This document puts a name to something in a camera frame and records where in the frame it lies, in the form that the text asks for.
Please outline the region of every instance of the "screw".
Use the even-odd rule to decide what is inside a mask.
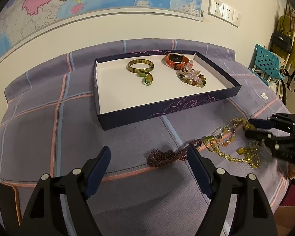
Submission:
[[[254,174],[249,174],[248,177],[251,180],[255,180],[256,179],[256,176]]]
[[[217,172],[218,174],[220,174],[220,175],[224,175],[224,174],[225,174],[225,170],[222,169],[222,168],[217,168],[217,169],[216,169],[216,172]]]
[[[72,174],[73,175],[78,175],[78,174],[80,174],[81,173],[81,169],[74,169],[73,171],[72,171]]]
[[[44,174],[41,176],[41,179],[42,180],[47,180],[49,178],[49,175],[48,174]]]

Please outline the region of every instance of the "plaid bedsheet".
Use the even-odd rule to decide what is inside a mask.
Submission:
[[[103,131],[95,113],[94,60],[175,49],[197,50],[209,57],[242,85],[237,96]],[[201,193],[188,162],[150,168],[146,157],[152,150],[181,149],[233,118],[288,112],[257,76],[235,62],[233,50],[176,39],[122,40],[73,51],[27,71],[6,88],[5,95],[8,109],[0,125],[0,182],[18,187],[22,214],[42,174],[65,175],[107,145],[111,162],[88,203],[103,235],[119,236],[194,235],[208,208],[209,200]],[[236,156],[235,150],[246,145],[239,131],[235,142],[223,150]],[[229,162],[204,148],[201,154],[233,175],[254,173],[276,210],[288,187],[285,162],[273,159],[265,149],[258,169]],[[234,196],[221,235],[229,232],[235,201]],[[64,197],[62,202],[69,234],[75,235]]]

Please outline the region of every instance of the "robotic arm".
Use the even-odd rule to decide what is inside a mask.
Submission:
[[[250,119],[249,122],[257,129],[246,130],[247,138],[263,142],[271,150],[273,157],[295,164],[295,114],[274,113],[267,120]],[[264,131],[272,128],[290,133],[290,136],[276,137]]]
[[[0,210],[5,230],[2,236],[68,236],[60,194],[67,195],[77,236],[102,236],[86,200],[96,193],[110,162],[110,149],[104,147],[98,157],[88,160],[82,169],[52,178],[44,174],[38,181],[21,221],[16,212],[15,191],[0,183]],[[254,174],[232,176],[203,158],[194,145],[187,159],[201,191],[211,199],[196,236],[219,236],[226,218],[230,197],[237,194],[235,216],[229,235],[277,236],[271,207]]]

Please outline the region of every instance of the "watch face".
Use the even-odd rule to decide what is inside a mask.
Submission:
[[[169,60],[173,62],[182,62],[184,55],[181,54],[170,54]]]

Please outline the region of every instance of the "handbag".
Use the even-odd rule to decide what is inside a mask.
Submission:
[[[289,2],[286,1],[286,9],[284,13],[284,18],[282,21],[282,25],[280,28],[280,31],[276,31],[272,34],[272,44],[277,45],[280,47],[282,50],[284,50],[287,53],[291,53],[292,51],[292,39],[291,39],[291,28],[292,28],[292,22],[290,20],[290,25],[289,25],[289,32],[286,29],[283,29],[283,23],[286,17],[286,11],[287,11],[287,6],[289,6]]]

